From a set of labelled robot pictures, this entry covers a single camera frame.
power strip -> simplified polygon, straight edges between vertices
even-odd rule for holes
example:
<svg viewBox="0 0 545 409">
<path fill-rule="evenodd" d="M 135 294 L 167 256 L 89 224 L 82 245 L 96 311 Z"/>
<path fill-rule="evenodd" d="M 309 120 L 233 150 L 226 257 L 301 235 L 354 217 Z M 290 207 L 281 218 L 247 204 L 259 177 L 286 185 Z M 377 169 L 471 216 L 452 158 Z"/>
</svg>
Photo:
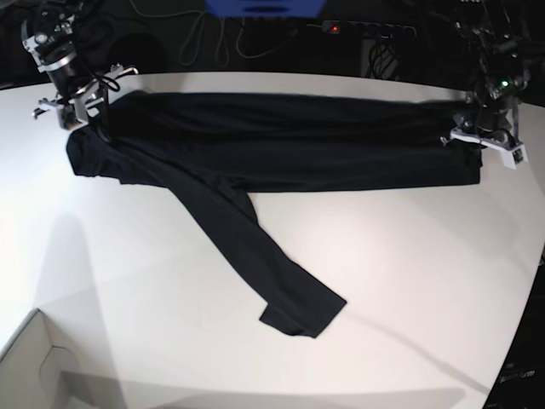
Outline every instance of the power strip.
<svg viewBox="0 0 545 409">
<path fill-rule="evenodd" d="M 365 21 L 324 20 L 322 30 L 328 34 L 341 34 L 350 31 L 368 39 L 416 38 L 416 28 L 397 24 L 384 24 Z"/>
</svg>

shirt sleeve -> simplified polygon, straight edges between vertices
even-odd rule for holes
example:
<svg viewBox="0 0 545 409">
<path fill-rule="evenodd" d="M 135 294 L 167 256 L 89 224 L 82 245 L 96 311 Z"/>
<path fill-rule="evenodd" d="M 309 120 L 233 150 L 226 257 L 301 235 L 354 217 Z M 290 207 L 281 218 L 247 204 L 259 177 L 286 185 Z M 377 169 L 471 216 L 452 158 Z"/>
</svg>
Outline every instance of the shirt sleeve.
<svg viewBox="0 0 545 409">
<path fill-rule="evenodd" d="M 210 186 L 136 147 L 121 144 L 117 149 L 186 206 L 232 267 L 267 301 L 262 322 L 291 336 L 317 337 L 346 305 L 344 299 L 292 262 L 263 231 L 246 193 L 227 184 Z"/>
</svg>

black shirt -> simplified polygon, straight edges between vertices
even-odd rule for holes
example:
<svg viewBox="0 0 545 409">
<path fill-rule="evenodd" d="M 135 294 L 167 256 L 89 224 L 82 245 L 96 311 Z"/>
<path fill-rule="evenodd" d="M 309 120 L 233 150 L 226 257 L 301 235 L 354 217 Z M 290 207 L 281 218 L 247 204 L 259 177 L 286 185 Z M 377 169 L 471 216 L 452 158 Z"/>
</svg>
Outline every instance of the black shirt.
<svg viewBox="0 0 545 409">
<path fill-rule="evenodd" d="M 168 188 L 267 301 L 261 321 L 316 337 L 346 301 L 282 252 L 260 228 L 247 193 L 479 183 L 479 148 L 439 140 L 458 107 L 134 92 L 111 106 L 113 143 L 87 127 L 71 134 L 66 150 L 76 175 Z"/>
</svg>

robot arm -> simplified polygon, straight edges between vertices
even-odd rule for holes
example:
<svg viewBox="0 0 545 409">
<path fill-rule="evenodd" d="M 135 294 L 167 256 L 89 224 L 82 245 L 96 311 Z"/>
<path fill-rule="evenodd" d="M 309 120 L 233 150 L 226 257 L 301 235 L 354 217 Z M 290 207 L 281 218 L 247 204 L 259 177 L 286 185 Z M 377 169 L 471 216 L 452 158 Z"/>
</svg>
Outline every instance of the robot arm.
<svg viewBox="0 0 545 409">
<path fill-rule="evenodd" d="M 456 115 L 450 139 L 497 150 L 503 163 L 516 169 L 528 161 L 519 139 L 518 94 L 530 80 L 519 41 L 502 0 L 460 2 L 457 13 L 456 29 L 479 50 L 479 79 L 467 98 L 477 109 Z"/>
<path fill-rule="evenodd" d="M 136 68 L 120 64 L 110 72 L 94 72 L 84 56 L 77 51 L 74 26 L 83 2 L 43 0 L 35 17 L 26 20 L 21 28 L 23 46 L 40 72 L 46 72 L 57 89 L 53 100 L 42 99 L 32 116 L 56 111 L 63 130 L 76 130 L 85 125 L 97 128 L 100 137 L 109 141 L 107 132 L 108 90 L 119 90 L 115 81 L 124 75 L 138 73 Z M 92 117 L 95 108 L 99 115 Z"/>
</svg>

white tabletop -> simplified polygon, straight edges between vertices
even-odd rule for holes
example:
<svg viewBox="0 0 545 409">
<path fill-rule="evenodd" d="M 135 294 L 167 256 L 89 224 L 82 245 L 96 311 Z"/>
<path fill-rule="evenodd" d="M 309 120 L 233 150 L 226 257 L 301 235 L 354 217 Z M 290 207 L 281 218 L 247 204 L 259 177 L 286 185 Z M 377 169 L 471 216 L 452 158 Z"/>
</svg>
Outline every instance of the white tabletop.
<svg viewBox="0 0 545 409">
<path fill-rule="evenodd" d="M 460 96 L 239 72 L 124 78 L 130 89 Z M 521 108 L 530 165 L 486 150 L 478 186 L 253 195 L 286 254 L 348 301 L 313 340 L 258 321 L 265 302 L 169 191 L 75 177 L 55 116 L 30 116 L 53 93 L 0 92 L 0 342 L 40 307 L 103 407 L 123 407 L 120 391 L 129 408 L 482 407 L 545 242 L 544 109 Z"/>
</svg>

